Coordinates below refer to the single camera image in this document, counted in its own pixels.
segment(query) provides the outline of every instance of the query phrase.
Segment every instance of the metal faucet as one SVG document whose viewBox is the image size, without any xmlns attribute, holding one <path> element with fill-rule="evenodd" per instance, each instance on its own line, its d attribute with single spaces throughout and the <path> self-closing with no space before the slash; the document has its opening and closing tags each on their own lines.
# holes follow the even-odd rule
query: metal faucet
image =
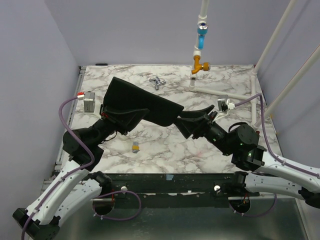
<svg viewBox="0 0 320 240">
<path fill-rule="evenodd" d="M 165 80 L 161 81 L 157 76 L 153 79 L 150 79 L 149 82 L 155 82 L 155 85 L 154 85 L 155 90 L 159 90 L 159 86 L 166 84 Z"/>
</svg>

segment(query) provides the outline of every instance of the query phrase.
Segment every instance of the blue pipe fitting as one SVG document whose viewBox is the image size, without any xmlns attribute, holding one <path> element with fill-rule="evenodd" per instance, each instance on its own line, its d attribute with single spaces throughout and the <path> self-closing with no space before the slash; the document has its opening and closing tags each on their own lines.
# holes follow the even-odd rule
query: blue pipe fitting
<svg viewBox="0 0 320 240">
<path fill-rule="evenodd" d="M 201 22 L 197 26 L 197 32 L 198 32 L 198 49 L 202 50 L 205 45 L 205 35 L 208 32 L 208 24 L 205 22 Z"/>
</svg>

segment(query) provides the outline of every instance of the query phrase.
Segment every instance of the orange pipe fitting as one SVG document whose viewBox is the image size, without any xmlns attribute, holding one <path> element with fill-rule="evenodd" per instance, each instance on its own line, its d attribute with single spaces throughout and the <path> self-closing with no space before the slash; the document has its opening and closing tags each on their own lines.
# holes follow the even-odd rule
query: orange pipe fitting
<svg viewBox="0 0 320 240">
<path fill-rule="evenodd" d="M 208 62 L 204 62 L 203 65 L 201 65 L 201 63 L 199 63 L 200 61 L 200 56 L 196 55 L 194 56 L 194 69 L 191 71 L 192 74 L 196 74 L 197 72 L 199 72 L 200 70 L 203 71 L 209 71 L 210 70 L 210 64 Z"/>
</svg>

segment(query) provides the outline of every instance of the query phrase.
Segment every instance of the white pole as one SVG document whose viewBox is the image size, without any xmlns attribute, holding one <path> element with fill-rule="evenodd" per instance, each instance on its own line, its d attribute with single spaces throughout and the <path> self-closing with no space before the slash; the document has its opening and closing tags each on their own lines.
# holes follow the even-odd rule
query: white pole
<svg viewBox="0 0 320 240">
<path fill-rule="evenodd" d="M 253 74 L 250 76 L 251 79 L 251 95 L 256 95 L 256 77 L 257 75 Z M 257 122 L 257 99 L 251 101 L 251 125 Z"/>
<path fill-rule="evenodd" d="M 290 14 L 291 10 L 293 9 L 293 7 L 294 7 L 296 2 L 297 2 L 297 0 L 291 0 L 289 2 L 288 7 L 284 11 L 284 13 L 283 13 L 278 25 L 276 26 L 276 28 L 275 28 L 275 30 L 274 30 L 269 42 L 267 43 L 265 49 L 263 50 L 263 53 L 262 53 L 258 63 L 256 64 L 255 68 L 253 69 L 253 74 L 257 74 L 259 68 L 261 67 L 262 62 L 265 60 L 265 58 L 266 58 L 266 56 L 267 56 L 272 44 L 276 40 L 281 28 L 283 27 L 287 17 L 289 16 L 289 14 Z"/>
<path fill-rule="evenodd" d="M 205 93 L 205 94 L 213 94 L 213 95 L 228 95 L 230 98 L 233 99 L 240 99 L 240 100 L 246 100 L 248 99 L 250 96 L 244 96 L 244 95 L 240 95 L 240 94 L 235 94 L 235 93 L 229 93 L 229 92 L 225 92 L 225 91 L 216 91 L 216 90 L 211 90 L 208 88 L 204 88 L 204 87 L 198 87 L 198 86 L 192 86 L 191 84 L 189 85 L 189 90 L 192 92 L 200 92 L 200 93 Z"/>
<path fill-rule="evenodd" d="M 200 10 L 200 18 L 207 18 L 209 0 L 202 0 L 201 10 Z"/>
<path fill-rule="evenodd" d="M 320 44 L 311 54 L 311 56 L 302 65 L 299 71 L 293 76 L 293 78 L 288 82 L 285 88 L 280 92 L 280 94 L 273 100 L 269 107 L 265 110 L 264 116 L 267 118 L 274 109 L 279 105 L 279 103 L 285 98 L 285 96 L 291 91 L 291 89 L 299 82 L 299 80 L 306 74 L 306 72 L 315 64 L 315 62 L 320 58 Z M 254 124 L 254 128 L 258 128 L 261 124 L 261 118 Z"/>
<path fill-rule="evenodd" d="M 202 0 L 200 14 L 198 16 L 198 24 L 199 23 L 207 23 L 207 13 L 208 13 L 209 0 Z M 195 45 L 193 48 L 193 57 L 200 56 L 201 50 L 198 48 L 199 45 L 199 37 L 196 35 Z"/>
</svg>

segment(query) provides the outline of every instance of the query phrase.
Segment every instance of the marble surface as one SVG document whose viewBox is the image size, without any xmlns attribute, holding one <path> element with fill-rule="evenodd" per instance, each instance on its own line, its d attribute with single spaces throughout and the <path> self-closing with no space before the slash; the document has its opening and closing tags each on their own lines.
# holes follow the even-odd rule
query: marble surface
<svg viewBox="0 0 320 240">
<path fill-rule="evenodd" d="M 250 95 L 250 72 L 252 65 L 212 66 L 209 72 L 200 72 L 196 85 L 218 91 Z M 95 92 L 96 106 L 103 101 L 108 85 L 113 77 L 129 81 L 153 94 L 179 103 L 184 110 L 199 110 L 209 105 L 217 106 L 216 95 L 190 92 L 189 76 L 191 67 L 183 65 L 111 65 L 88 66 L 81 86 L 81 91 Z M 155 90 L 149 79 L 158 76 L 166 80 L 166 85 Z M 259 83 L 256 89 L 261 91 Z M 260 105 L 257 106 L 260 117 Z M 71 128 L 91 126 L 96 117 L 83 113 L 82 101 L 76 106 Z M 236 122 L 251 122 L 251 105 L 247 103 L 234 109 L 227 118 L 217 121 L 226 131 Z M 272 121 L 266 121 L 267 137 L 276 154 L 281 154 Z M 140 151 L 132 153 L 133 142 L 139 142 Z M 263 134 L 260 145 L 265 146 Z M 231 156 L 221 152 L 205 138 L 185 139 L 178 129 L 157 126 L 142 120 L 128 133 L 120 135 L 101 145 L 104 154 L 93 172 L 105 173 L 232 173 L 239 169 L 231 163 Z M 68 159 L 66 153 L 62 160 Z"/>
</svg>

